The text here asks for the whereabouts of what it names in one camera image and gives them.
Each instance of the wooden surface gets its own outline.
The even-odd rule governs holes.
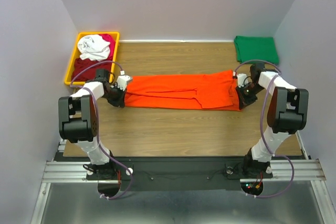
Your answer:
[[[123,43],[117,58],[131,76],[214,73],[238,65],[233,43]],[[239,72],[248,70],[243,66]],[[265,91],[240,112],[118,109],[99,99],[101,139],[115,156],[245,155],[260,138],[264,96]],[[277,153],[301,155],[296,137],[287,139]],[[67,143],[64,156],[85,153]]]

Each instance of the yellow basket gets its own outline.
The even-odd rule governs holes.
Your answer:
[[[89,31],[89,32],[83,32],[83,33],[79,33],[78,36],[77,36],[77,40],[76,40],[76,43],[75,43],[75,46],[74,46],[74,49],[72,51],[72,55],[71,55],[71,59],[70,59],[70,62],[69,62],[69,65],[68,65],[68,70],[67,70],[67,73],[64,77],[64,83],[66,85],[70,85],[71,83],[71,76],[72,76],[72,73],[74,71],[74,64],[75,64],[75,60],[77,58],[79,58],[79,56],[81,55],[80,51],[78,50],[77,48],[77,44],[78,44],[78,41],[86,36],[86,35],[92,35],[92,34],[109,34],[112,36],[112,38],[115,40],[115,43],[116,43],[116,46],[114,47],[114,52],[113,52],[113,61],[116,61],[117,59],[117,50],[118,50],[118,45],[119,45],[119,33],[117,31]],[[112,64],[111,66],[111,72],[114,73],[114,68],[116,67],[116,64]],[[110,75],[110,82],[113,81],[113,76]],[[74,85],[84,85],[85,82],[84,81],[74,81],[73,83]]]

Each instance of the metal floor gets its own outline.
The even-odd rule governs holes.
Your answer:
[[[288,182],[265,182],[263,195]],[[91,183],[52,184],[42,223],[96,224],[300,224],[324,223],[309,181],[296,181],[283,195],[253,199],[242,191],[141,191],[123,199],[100,199]]]

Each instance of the orange pants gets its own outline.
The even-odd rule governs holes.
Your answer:
[[[135,76],[125,106],[185,110],[236,110],[239,99],[231,70],[214,74]]]

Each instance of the screw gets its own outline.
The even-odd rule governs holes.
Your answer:
[[[228,175],[231,175],[231,174],[233,173],[232,167],[228,167],[228,168],[226,169],[226,173],[227,173]]]
[[[272,168],[270,166],[267,166],[266,173],[268,174],[272,173]]]

